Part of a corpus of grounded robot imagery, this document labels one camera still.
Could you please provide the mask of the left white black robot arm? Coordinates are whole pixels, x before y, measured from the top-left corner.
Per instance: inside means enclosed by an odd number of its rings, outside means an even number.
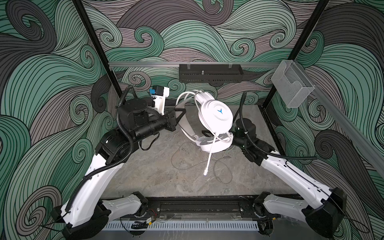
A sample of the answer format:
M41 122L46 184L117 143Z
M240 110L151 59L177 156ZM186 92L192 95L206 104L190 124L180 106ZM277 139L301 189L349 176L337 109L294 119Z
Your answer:
M53 209L52 216L65 227L66 240L84 240L97 235L109 222L124 216L154 217L148 200L134 192L127 197L101 200L112 177L140 148L142 140L161 130L175 131L186 114L185 107L166 108L161 115L144 99L120 100L117 106L118 127L107 132L96 147L89 169L70 199Z

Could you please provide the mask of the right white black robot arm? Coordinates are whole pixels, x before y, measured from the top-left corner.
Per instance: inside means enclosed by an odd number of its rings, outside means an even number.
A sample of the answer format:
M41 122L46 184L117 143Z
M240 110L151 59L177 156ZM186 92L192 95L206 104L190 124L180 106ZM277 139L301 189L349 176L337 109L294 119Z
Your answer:
M299 194L302 199L279 197L263 192L255 200L261 215L283 215L306 223L324 238L332 238L346 217L347 194L316 181L282 158L275 148L257 138L256 126L244 118L235 122L233 145L252 163L270 171Z

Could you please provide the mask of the white over-ear headphones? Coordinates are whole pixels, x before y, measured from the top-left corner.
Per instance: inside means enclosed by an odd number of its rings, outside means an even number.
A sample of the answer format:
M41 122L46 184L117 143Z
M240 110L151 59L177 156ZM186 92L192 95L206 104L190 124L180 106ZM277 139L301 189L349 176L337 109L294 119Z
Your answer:
M215 100L208 92L187 91L181 93L176 101L176 109L185 109L188 101L194 100L198 109L198 117L201 124L211 133L212 137L199 137L186 116L182 116L179 126L183 133L194 142L202 151L218 153L232 145L234 136L230 133L233 125L233 113L224 103Z

